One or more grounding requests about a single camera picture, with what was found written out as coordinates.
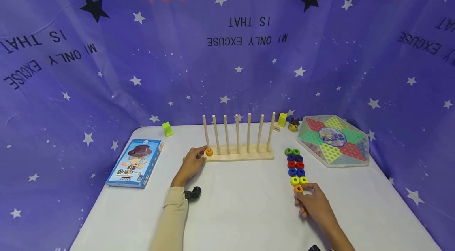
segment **beige sleeve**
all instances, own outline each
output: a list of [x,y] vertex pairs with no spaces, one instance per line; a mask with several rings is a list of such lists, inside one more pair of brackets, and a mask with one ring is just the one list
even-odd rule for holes
[[184,191],[183,187],[169,189],[149,251],[183,250],[183,230],[188,214],[188,201]]

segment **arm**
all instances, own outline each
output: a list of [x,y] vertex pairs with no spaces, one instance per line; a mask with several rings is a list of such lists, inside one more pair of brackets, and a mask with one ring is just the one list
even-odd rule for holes
[[296,193],[296,204],[300,205],[300,215],[310,215],[319,225],[335,251],[355,251],[344,234],[333,214],[332,207],[324,192],[317,184],[302,185],[304,189],[312,189],[313,194]]
[[200,155],[205,149],[205,146],[192,148],[183,159],[182,167],[174,177],[164,201],[163,212],[158,221],[150,251],[182,251],[183,230],[185,230],[188,214],[188,202],[184,194],[185,185],[205,163],[206,158]]

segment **wooden base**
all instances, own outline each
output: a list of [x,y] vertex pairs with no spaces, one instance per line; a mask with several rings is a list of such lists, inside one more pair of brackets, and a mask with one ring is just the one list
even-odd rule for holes
[[228,153],[227,146],[220,146],[220,154],[216,151],[216,147],[211,147],[213,150],[212,156],[207,156],[207,162],[224,162],[224,161],[251,161],[251,160],[272,160],[274,159],[272,151],[266,151],[267,145],[261,143],[259,152],[256,151],[256,144],[250,144],[250,152],[246,152],[246,145],[240,146],[240,153],[237,152],[236,145],[230,145],[231,153]]

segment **purple backdrop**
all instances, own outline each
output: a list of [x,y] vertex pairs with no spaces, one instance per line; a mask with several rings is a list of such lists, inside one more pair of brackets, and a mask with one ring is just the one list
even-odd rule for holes
[[1,5],[0,250],[68,250],[135,128],[272,111],[367,132],[454,250],[455,0]]

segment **table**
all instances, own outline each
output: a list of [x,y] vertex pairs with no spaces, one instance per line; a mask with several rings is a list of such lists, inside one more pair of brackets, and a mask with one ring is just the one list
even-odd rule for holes
[[[137,129],[131,138],[164,140],[164,149],[145,189],[105,186],[71,247],[71,251],[146,251],[171,180],[189,148],[205,144],[202,125],[173,126],[166,138],[161,127]],[[252,124],[257,138],[258,124]],[[267,141],[269,123],[262,140]],[[220,144],[225,144],[222,126]],[[211,144],[215,144],[209,126]],[[246,124],[240,124],[246,141]],[[189,206],[185,251],[306,251],[329,246],[311,220],[298,216],[284,150],[298,148],[306,176],[317,182],[356,250],[440,250],[389,180],[371,159],[366,167],[326,168],[296,141],[287,128],[273,132],[274,160],[206,163],[187,187],[202,188]],[[235,124],[229,139],[236,140]]]

